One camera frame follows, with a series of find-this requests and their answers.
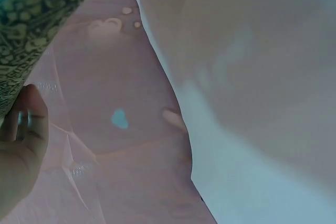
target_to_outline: stain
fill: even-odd
[[[117,109],[111,117],[111,122],[118,128],[127,129],[129,124],[123,109]]]
[[[140,28],[141,27],[141,22],[139,22],[139,21],[134,22],[134,27],[135,28]]]
[[[133,12],[132,8],[131,7],[124,7],[122,10],[121,10],[121,13],[122,14],[131,14]]]

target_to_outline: heart-shaped spot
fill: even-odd
[[[123,130],[127,129],[129,126],[125,112],[122,109],[117,109],[114,112],[113,116],[111,117],[111,121],[115,126]]]

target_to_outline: pink sheet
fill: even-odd
[[[215,223],[187,135],[162,119],[178,105],[135,0],[86,0],[28,83],[49,107],[50,144],[33,192],[1,223]]]

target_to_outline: green patterned fabric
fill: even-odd
[[[0,1],[0,116],[65,20],[83,0]]]

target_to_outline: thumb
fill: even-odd
[[[177,114],[169,109],[165,109],[162,112],[163,118],[172,126],[175,126],[183,132],[188,132],[187,127],[184,124],[183,118],[180,114]]]

